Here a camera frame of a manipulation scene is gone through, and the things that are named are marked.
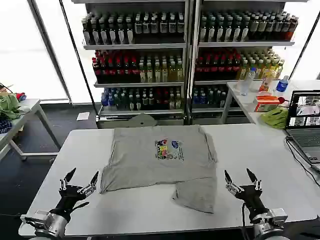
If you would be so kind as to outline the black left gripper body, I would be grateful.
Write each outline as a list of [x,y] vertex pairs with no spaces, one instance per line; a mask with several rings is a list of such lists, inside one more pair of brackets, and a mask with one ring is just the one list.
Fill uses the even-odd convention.
[[55,208],[49,212],[53,214],[70,215],[77,202],[86,198],[84,193],[81,193],[80,186],[67,185],[65,189],[59,190],[61,199]]

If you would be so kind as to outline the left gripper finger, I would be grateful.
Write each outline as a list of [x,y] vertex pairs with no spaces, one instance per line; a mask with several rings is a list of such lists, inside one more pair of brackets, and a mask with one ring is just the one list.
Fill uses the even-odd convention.
[[76,172],[76,168],[73,168],[70,172],[68,172],[63,179],[60,179],[60,188],[59,190],[66,190],[67,186],[72,179],[74,173]]
[[85,197],[90,196],[96,190],[98,176],[99,176],[99,171],[95,173],[90,183],[87,186],[81,187],[79,190],[77,190],[77,193]]

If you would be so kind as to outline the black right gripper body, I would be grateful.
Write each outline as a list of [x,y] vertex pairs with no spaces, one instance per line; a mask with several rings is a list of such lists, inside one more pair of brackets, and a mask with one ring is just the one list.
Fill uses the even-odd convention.
[[235,197],[243,200],[245,206],[249,210],[249,219],[252,221],[256,216],[266,214],[269,209],[264,206],[260,196],[262,190],[256,190],[254,185],[243,185],[242,190],[235,193]]

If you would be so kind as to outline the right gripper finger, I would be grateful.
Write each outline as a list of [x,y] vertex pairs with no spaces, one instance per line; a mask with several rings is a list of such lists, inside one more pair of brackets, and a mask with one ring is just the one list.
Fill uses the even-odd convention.
[[262,191],[262,181],[259,180],[256,175],[249,169],[246,169],[247,174],[249,176],[249,179],[251,180],[251,182],[253,183],[254,189],[256,191]]
[[226,186],[225,186],[225,187],[227,188],[227,190],[228,190],[233,196],[236,196],[237,194],[241,194],[241,193],[244,193],[244,192],[245,192],[245,190],[244,190],[242,187],[236,185],[236,184],[232,181],[229,173],[228,173],[226,170],[224,170],[224,176],[225,176],[225,181],[226,181]]

